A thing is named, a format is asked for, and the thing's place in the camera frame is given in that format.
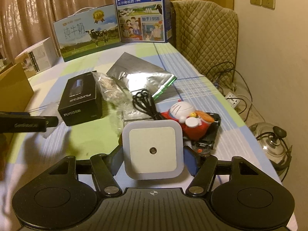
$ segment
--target cow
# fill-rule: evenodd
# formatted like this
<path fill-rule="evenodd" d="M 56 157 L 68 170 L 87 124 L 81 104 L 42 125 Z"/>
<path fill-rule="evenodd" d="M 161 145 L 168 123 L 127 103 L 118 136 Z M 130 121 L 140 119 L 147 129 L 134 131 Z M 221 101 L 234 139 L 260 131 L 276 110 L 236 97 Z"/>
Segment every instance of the cow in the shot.
<path fill-rule="evenodd" d="M 98 42 L 100 40 L 103 40 L 106 44 L 108 41 L 108 35 L 107 35 L 107 30 L 100 30 L 100 31 L 94 31 L 94 29 L 86 32 L 90 35 L 91 40 L 95 42 L 96 47 L 98 47 Z"/>
<path fill-rule="evenodd" d="M 163 14 L 161 4 L 157 4 L 155 9 L 157 9 L 161 15 Z"/>

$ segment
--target ribbed black plastic surface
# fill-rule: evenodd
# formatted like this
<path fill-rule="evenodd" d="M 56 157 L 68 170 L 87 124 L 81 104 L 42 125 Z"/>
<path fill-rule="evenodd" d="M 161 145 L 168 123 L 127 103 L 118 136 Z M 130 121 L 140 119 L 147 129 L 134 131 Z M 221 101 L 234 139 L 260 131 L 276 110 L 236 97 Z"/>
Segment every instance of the ribbed black plastic surface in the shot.
<path fill-rule="evenodd" d="M 185 196 L 179 188 L 129 188 L 103 200 L 86 221 L 69 231 L 236 231 L 217 219 L 202 199 Z"/>

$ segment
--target blue milk box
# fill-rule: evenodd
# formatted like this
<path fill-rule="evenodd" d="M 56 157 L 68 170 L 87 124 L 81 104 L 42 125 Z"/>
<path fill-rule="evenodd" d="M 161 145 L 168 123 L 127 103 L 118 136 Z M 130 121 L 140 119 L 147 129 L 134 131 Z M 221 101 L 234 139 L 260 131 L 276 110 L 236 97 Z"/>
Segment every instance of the blue milk box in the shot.
<path fill-rule="evenodd" d="M 115 6 L 92 8 L 54 22 L 64 61 L 121 44 Z"/>
<path fill-rule="evenodd" d="M 167 42 L 171 37 L 170 0 L 115 0 L 122 42 Z"/>

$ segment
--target shaver image on box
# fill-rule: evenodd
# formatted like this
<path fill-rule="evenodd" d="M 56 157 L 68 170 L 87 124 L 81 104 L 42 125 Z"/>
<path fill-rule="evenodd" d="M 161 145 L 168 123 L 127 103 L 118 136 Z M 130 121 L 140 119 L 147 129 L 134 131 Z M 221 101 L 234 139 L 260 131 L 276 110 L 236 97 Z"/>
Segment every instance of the shaver image on box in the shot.
<path fill-rule="evenodd" d="M 81 94 L 83 85 L 84 85 L 84 82 L 82 79 L 76 80 L 72 88 L 70 89 L 70 97 Z"/>

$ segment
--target black box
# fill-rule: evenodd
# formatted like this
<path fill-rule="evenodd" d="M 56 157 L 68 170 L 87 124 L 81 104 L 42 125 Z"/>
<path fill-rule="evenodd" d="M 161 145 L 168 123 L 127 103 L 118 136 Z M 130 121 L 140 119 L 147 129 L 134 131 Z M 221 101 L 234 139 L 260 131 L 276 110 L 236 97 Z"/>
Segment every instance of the black box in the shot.
<path fill-rule="evenodd" d="M 92 72 L 77 75 L 67 81 L 58 111 L 67 126 L 102 117 L 102 95 Z"/>

